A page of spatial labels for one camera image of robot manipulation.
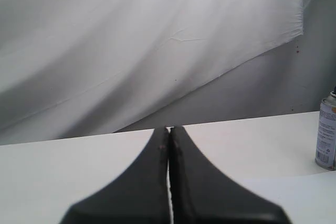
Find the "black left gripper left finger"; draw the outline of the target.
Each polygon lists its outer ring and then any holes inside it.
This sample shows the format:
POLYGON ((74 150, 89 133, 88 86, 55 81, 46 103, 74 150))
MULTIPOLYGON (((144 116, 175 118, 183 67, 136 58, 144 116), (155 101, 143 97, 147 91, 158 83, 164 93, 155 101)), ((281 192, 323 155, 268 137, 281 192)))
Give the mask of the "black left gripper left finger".
POLYGON ((161 127, 114 181, 73 204, 61 223, 168 223, 169 132, 161 127))

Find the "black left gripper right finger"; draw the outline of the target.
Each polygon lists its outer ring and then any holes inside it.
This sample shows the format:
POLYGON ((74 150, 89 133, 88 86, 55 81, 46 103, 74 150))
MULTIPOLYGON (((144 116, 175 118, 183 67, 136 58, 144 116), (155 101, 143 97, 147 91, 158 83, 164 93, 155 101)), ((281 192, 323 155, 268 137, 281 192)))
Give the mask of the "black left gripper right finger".
POLYGON ((215 167, 182 126, 170 131, 174 223, 290 223, 285 211, 215 167))

